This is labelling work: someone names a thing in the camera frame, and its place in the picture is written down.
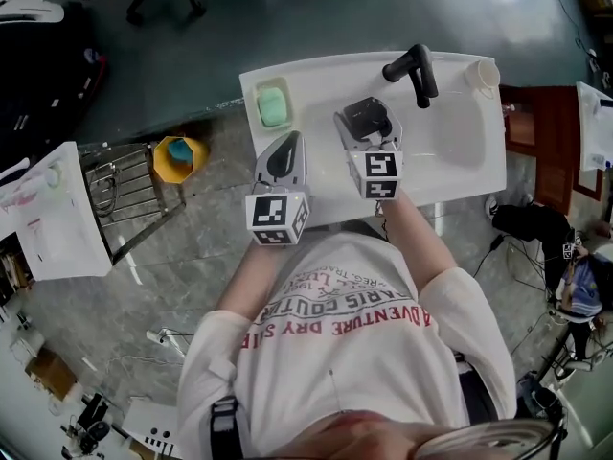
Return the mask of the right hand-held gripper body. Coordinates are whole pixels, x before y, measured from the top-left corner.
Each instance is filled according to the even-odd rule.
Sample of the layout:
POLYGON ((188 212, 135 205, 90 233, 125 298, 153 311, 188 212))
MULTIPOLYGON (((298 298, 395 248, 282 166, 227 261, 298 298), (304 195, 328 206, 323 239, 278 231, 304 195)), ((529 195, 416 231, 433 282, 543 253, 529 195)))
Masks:
POLYGON ((347 151, 351 178, 362 199, 397 199, 403 154, 392 141, 365 150, 347 151))

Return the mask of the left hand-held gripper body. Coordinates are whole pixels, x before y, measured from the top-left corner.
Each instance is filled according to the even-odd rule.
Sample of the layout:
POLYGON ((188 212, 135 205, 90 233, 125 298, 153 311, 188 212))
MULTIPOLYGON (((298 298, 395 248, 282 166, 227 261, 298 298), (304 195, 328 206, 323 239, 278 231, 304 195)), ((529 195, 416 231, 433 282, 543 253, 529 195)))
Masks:
POLYGON ((287 188, 262 182, 245 197, 246 228, 260 246, 296 245, 310 215, 310 189, 287 188))

